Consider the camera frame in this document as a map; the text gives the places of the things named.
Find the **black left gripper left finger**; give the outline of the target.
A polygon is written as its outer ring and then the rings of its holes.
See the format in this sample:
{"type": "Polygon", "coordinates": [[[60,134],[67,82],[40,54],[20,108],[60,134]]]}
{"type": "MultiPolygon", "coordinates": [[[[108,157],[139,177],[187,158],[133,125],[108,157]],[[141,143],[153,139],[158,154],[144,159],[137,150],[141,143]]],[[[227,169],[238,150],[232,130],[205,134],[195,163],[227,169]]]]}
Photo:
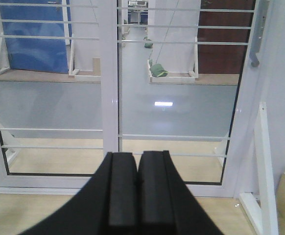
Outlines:
{"type": "Polygon", "coordinates": [[[133,235],[138,225],[137,169],[131,153],[106,154],[84,185],[61,208],[24,235],[133,235]]]}

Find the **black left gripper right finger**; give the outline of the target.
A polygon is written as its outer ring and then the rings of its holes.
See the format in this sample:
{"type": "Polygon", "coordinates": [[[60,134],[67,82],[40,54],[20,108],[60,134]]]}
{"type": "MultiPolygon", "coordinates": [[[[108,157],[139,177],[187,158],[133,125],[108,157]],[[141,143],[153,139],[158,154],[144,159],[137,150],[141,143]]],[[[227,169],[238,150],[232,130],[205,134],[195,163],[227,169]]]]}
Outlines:
{"type": "Polygon", "coordinates": [[[222,234],[184,184],[168,151],[143,152],[138,177],[144,235],[222,234]]]}

